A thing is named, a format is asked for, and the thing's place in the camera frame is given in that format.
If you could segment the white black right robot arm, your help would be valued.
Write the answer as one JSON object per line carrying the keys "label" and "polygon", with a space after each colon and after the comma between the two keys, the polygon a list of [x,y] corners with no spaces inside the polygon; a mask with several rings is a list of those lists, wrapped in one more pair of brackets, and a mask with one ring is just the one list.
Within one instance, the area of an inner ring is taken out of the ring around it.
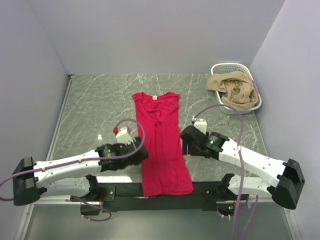
{"label": "white black right robot arm", "polygon": [[238,193],[271,197],[279,206],[294,210],[297,207],[305,178],[300,164],[293,159],[274,159],[250,150],[218,132],[203,133],[193,125],[180,134],[182,152],[185,155],[213,158],[217,161],[243,167],[254,174],[241,177],[227,173],[213,189],[207,189],[207,199],[228,201]]}

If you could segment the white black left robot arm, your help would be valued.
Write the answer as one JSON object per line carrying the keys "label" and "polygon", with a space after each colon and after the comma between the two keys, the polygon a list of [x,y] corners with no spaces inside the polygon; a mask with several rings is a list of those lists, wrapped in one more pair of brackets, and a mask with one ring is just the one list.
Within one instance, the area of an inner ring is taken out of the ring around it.
{"label": "white black left robot arm", "polygon": [[94,201],[102,195],[97,175],[140,165],[149,157],[142,139],[104,144],[80,155],[51,161],[23,158],[13,172],[13,203],[24,206],[40,198],[75,196]]}

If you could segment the red t-shirt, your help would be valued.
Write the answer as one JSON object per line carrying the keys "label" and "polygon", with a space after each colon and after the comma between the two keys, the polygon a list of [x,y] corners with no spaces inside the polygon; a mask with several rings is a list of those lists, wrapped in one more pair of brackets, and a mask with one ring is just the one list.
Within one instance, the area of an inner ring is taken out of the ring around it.
{"label": "red t-shirt", "polygon": [[145,135],[148,159],[141,164],[143,195],[188,195],[194,191],[180,142],[179,100],[173,92],[151,96],[135,93],[139,136]]}

